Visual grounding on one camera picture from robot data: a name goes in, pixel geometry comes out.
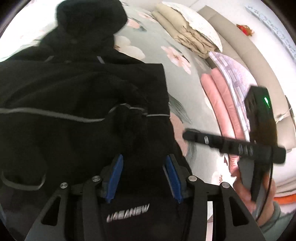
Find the person right hand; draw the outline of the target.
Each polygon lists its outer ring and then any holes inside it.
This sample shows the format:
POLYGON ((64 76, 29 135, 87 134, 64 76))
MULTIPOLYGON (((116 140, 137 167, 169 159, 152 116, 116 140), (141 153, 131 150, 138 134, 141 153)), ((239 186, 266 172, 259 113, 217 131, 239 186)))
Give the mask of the person right hand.
MULTIPOLYGON (((250 191, 244 187, 241 181, 239 169, 236 169, 232 173, 232 176, 236 177, 236 180, 233 183, 234 190, 236 191, 238 196, 241 198, 241 200, 243 201, 247 209, 250 212, 253 212, 256 208, 256 204, 251 200, 250 191)), ((275 193, 276 193, 276 185, 274 180, 272 179, 266 204, 264 206, 264 209, 262 210, 261 216, 256 221, 259 226, 262 226, 265 223, 267 223, 267 221, 269 221, 273 215, 273 212, 274 212, 273 199, 274 199, 275 193)))

